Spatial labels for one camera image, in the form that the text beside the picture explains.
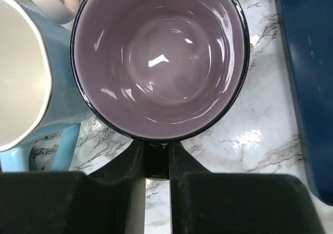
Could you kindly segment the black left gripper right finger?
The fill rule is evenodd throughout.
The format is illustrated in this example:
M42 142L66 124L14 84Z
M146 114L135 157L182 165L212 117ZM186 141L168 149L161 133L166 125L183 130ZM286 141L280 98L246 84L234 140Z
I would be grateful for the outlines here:
M213 173L169 145L172 233L323 233L305 185L288 174Z

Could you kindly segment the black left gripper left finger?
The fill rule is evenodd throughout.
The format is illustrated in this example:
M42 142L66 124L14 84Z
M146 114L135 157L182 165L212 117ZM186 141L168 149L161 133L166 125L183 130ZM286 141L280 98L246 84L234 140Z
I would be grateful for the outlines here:
M1 174L1 233L143 233L144 145L82 172Z

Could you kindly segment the light blue faceted mug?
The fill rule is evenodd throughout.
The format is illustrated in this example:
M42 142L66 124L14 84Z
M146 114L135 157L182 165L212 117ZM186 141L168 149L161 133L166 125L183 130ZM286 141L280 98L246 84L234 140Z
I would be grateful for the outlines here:
M70 31L24 0L1 0L1 169L29 172L35 143L62 133L53 171L69 169L92 115L76 86Z

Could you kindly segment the purple mug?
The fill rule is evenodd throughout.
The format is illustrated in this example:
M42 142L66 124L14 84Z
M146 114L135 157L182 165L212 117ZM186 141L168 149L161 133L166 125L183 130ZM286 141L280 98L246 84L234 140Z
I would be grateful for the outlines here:
M70 44L88 107L146 149L147 177L168 178L164 150L232 107L250 59L239 0L83 0Z

